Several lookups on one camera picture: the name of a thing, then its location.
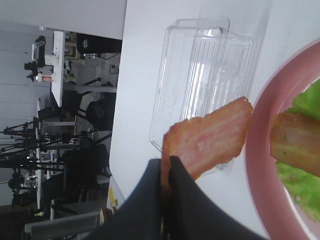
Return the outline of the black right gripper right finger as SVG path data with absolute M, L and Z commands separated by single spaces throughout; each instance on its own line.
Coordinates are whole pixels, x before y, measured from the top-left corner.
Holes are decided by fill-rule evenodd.
M 259 234 L 233 219 L 198 187 L 181 160 L 170 157 L 172 192 L 171 240 L 263 240 Z

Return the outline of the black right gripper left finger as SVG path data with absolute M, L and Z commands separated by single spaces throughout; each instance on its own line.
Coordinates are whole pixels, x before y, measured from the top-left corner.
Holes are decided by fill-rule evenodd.
M 160 160 L 151 159 L 117 212 L 89 235 L 91 240 L 160 240 L 162 199 Z

